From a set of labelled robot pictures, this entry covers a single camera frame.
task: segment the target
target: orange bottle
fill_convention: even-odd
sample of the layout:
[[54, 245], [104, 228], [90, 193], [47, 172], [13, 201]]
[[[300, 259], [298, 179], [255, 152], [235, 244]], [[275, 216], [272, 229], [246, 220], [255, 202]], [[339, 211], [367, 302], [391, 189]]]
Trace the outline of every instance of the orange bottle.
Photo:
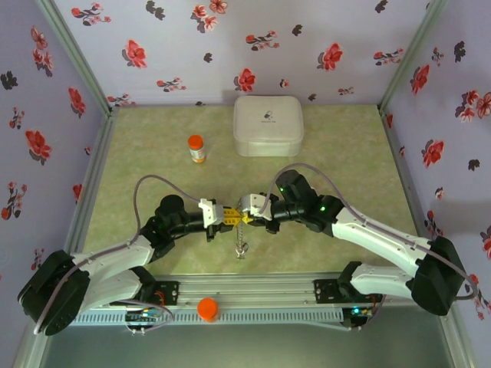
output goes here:
[[218, 304], [211, 297], [205, 297], [198, 303], [198, 315], [206, 322], [215, 322], [219, 318]]
[[203, 163], [206, 159], [205, 145], [201, 136], [190, 136], [187, 140], [189, 151], [195, 163]]

